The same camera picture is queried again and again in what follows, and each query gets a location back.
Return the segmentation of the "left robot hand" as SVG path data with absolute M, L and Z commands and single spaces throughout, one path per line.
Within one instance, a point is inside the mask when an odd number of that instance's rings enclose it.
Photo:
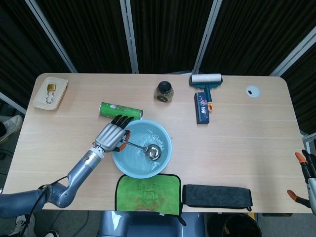
M 134 117 L 117 115 L 108 123 L 95 139 L 95 146 L 103 149 L 104 152 L 121 152 L 126 144 L 124 139 L 129 139 L 130 130 L 126 126 L 134 120 Z

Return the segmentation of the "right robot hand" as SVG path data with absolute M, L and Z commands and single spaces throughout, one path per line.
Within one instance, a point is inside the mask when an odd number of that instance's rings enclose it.
M 316 157 L 306 150 L 295 152 L 295 156 L 301 166 L 305 183 L 307 185 L 308 197 L 305 199 L 296 195 L 292 190 L 287 190 L 287 194 L 296 203 L 299 203 L 312 210 L 316 214 Z

